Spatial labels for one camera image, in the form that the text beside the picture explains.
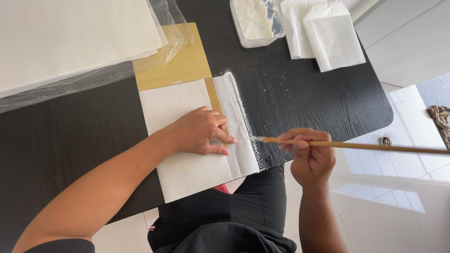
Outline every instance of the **plastic container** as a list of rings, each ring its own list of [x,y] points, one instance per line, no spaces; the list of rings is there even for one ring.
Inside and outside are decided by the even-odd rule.
[[[247,0],[247,1],[248,4],[250,5],[254,3],[254,0]],[[231,14],[234,20],[234,25],[236,26],[236,31],[238,32],[241,45],[244,48],[267,46],[270,43],[274,42],[276,39],[284,37],[284,35],[286,34],[283,26],[283,21],[281,19],[280,11],[275,1],[273,0],[259,0],[259,1],[261,1],[267,8],[267,13],[269,15],[272,14],[272,17],[270,18],[273,21],[271,30],[274,33],[274,35],[272,37],[254,40],[245,37],[243,30],[241,28],[241,23],[239,22],[238,13],[236,11],[234,2],[233,0],[230,0],[229,2]]]

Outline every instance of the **plastic sheet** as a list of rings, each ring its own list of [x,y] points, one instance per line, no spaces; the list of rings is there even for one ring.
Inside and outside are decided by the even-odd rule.
[[[175,0],[148,0],[148,4],[156,14],[167,44],[156,54],[139,59],[138,69],[133,68],[131,61],[119,63],[0,98],[0,113],[132,77],[135,73],[166,64],[186,44],[194,43],[194,35]]]

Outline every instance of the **bamboo brush handle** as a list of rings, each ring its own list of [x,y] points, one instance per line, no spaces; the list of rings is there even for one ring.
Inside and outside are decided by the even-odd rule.
[[[280,140],[274,137],[265,137],[265,142],[281,143],[281,144],[296,144],[295,140]],[[357,144],[357,143],[344,143],[336,141],[308,141],[309,145],[317,147],[332,147],[332,148],[348,148],[348,149],[370,149],[370,150],[384,150],[384,151],[396,151],[396,152],[413,152],[413,153],[430,153],[430,154],[450,154],[450,151],[445,149],[423,149],[423,148],[409,148],[400,146],[384,146],[384,145],[372,145],[372,144]]]

